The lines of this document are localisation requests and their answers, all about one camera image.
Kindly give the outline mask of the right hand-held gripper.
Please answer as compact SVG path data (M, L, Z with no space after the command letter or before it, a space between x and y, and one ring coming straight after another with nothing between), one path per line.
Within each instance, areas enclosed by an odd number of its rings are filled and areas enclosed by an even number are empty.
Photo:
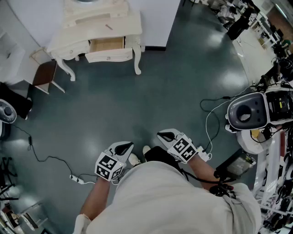
M193 156L199 153L192 140L177 129L159 131L157 137L167 148L167 152L184 164L187 164Z

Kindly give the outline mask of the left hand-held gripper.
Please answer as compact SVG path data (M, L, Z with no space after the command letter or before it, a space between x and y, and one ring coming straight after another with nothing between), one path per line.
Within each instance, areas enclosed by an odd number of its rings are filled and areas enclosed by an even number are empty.
M107 181L115 180L126 167L133 148L134 144L129 141L111 144L99 155L94 173Z

